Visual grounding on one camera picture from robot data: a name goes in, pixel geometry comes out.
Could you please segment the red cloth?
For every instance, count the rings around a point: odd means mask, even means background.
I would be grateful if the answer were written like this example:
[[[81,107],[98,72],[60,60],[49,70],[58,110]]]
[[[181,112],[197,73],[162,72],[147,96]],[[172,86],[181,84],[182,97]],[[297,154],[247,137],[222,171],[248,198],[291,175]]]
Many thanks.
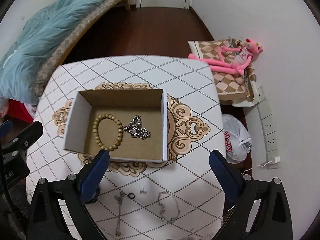
[[[12,117],[28,124],[33,122],[33,117],[29,114],[23,103],[9,99],[7,116]]]

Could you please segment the white plastic bag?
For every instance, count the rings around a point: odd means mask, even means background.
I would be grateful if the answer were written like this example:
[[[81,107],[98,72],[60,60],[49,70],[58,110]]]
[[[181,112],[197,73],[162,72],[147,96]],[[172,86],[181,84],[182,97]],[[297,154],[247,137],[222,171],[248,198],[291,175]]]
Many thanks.
[[[252,142],[245,126],[230,114],[222,115],[226,159],[230,164],[243,162],[251,151]]]

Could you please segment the white power strip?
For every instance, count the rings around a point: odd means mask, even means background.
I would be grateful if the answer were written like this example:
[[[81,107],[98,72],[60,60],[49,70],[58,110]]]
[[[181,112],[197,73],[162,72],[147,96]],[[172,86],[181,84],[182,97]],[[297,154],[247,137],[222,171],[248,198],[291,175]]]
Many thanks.
[[[267,99],[267,96],[265,95],[261,86],[257,89],[257,93],[259,98],[257,108],[264,136],[266,161],[269,161],[277,156],[280,156],[277,145],[276,123],[273,120],[269,100]],[[269,170],[280,168],[280,162],[274,165],[267,165],[266,167]]]

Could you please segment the white charger plug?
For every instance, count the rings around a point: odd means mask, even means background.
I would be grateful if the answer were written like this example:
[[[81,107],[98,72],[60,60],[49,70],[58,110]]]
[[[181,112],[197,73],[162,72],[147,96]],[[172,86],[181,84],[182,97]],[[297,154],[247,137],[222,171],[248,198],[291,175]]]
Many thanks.
[[[274,165],[280,162],[280,156],[273,158],[272,160],[267,161],[264,165],[259,165],[259,167],[265,167],[267,165]]]

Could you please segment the patterned white tablecloth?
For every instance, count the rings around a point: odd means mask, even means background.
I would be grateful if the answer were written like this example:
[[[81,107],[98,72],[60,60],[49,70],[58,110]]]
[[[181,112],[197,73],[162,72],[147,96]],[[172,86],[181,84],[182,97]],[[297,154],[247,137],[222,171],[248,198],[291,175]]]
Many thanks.
[[[27,196],[41,178],[89,164],[140,116],[147,139],[124,132],[87,209],[108,239],[205,239],[222,225],[225,195],[209,165],[225,154],[213,75],[201,61],[116,56],[59,66],[37,107],[43,135],[27,153]]]

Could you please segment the small silver earring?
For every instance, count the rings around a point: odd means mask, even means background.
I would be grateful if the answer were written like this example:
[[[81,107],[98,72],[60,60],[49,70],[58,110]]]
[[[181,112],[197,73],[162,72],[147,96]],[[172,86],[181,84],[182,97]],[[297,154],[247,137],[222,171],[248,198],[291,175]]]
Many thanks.
[[[142,188],[142,190],[140,190],[140,194],[147,194],[147,192]]]

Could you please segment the white cardboard box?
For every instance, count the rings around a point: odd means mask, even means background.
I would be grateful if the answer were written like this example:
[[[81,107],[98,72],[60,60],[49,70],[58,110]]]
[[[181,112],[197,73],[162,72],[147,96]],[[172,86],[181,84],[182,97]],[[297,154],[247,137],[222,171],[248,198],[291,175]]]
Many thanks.
[[[117,162],[168,160],[168,101],[163,89],[81,90],[72,101],[64,149]]]

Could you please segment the light blue duvet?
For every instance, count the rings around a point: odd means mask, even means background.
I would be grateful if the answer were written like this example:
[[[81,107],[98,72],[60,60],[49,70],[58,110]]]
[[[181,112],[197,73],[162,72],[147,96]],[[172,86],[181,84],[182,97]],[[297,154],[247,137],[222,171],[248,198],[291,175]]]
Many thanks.
[[[1,99],[35,105],[37,72],[78,23],[105,0],[55,0],[25,24],[1,58]]]

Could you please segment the brown checkered cushion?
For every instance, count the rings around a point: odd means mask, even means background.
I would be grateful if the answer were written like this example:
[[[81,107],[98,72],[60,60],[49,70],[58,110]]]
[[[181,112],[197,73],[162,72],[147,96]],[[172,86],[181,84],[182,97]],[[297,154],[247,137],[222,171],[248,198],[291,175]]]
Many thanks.
[[[251,107],[260,99],[255,86],[253,62],[263,52],[256,40],[227,38],[217,41],[189,41],[189,59],[209,65],[220,101],[235,107]]]

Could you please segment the pink panther plush toy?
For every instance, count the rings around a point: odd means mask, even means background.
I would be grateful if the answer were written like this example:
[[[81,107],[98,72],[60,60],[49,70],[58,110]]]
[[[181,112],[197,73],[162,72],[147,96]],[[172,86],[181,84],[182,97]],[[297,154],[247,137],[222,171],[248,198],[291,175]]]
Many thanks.
[[[247,67],[263,47],[255,40],[244,41],[231,38],[217,41],[190,42],[189,59],[205,62],[215,73],[226,73],[234,76],[244,75]]]

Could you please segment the bed with checkered mattress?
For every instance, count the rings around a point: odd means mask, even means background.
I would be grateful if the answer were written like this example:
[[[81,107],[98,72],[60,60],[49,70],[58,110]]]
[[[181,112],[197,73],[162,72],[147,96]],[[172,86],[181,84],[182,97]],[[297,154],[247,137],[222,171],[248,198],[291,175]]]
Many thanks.
[[[103,16],[108,10],[116,5],[124,5],[127,10],[130,10],[129,0],[105,0],[87,16],[85,16],[73,29],[73,31],[60,43],[51,57],[40,67],[39,71],[37,72],[34,92],[38,98],[42,96],[43,91],[53,72],[59,65],[63,64],[66,57],[69,55],[80,38],[83,37],[85,32],[88,31],[88,29],[95,22],[97,22],[101,16]]]

